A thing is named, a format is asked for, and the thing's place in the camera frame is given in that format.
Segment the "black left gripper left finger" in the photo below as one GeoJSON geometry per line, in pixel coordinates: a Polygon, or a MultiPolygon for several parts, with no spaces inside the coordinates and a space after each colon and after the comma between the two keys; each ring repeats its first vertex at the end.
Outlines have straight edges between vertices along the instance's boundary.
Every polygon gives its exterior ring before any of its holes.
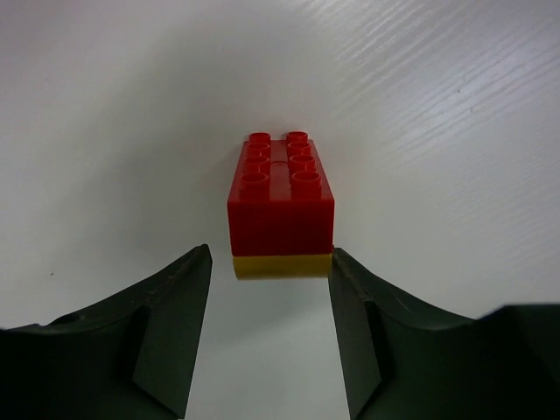
{"type": "Polygon", "coordinates": [[[211,273],[199,245],[50,324],[2,330],[2,418],[183,418],[211,273]]]}

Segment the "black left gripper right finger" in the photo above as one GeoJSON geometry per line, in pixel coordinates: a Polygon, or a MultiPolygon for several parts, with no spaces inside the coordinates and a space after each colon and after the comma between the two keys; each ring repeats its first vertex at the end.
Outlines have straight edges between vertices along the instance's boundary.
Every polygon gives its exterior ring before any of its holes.
{"type": "Polygon", "coordinates": [[[467,318],[381,279],[342,248],[328,285],[351,418],[558,418],[557,304],[467,318]]]}

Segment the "red green yellow lego stack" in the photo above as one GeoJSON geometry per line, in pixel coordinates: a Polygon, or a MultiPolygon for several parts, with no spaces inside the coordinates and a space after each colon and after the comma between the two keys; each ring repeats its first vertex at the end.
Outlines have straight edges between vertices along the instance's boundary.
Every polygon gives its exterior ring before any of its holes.
{"type": "Polygon", "coordinates": [[[332,189],[306,132],[248,135],[227,198],[238,279],[327,277],[334,216],[332,189]]]}

